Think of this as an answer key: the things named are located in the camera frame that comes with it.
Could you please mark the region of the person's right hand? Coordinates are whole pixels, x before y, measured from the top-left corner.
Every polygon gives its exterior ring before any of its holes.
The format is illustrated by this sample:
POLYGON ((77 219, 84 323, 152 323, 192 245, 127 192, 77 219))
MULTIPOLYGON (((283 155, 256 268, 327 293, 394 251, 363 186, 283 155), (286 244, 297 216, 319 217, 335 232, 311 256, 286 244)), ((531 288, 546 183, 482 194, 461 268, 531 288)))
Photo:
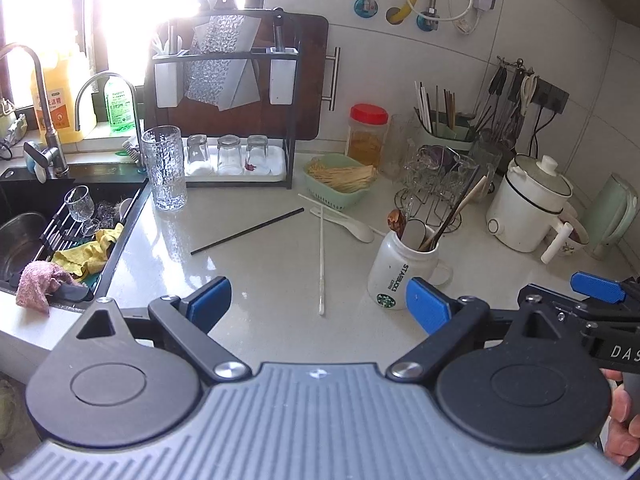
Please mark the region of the person's right hand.
POLYGON ((609 382, 616 382, 612 391, 608 440, 604 454, 617 465, 623 466, 639 451, 639 417, 631 417, 632 400, 623 383, 623 374, 617 370, 602 368, 609 382))

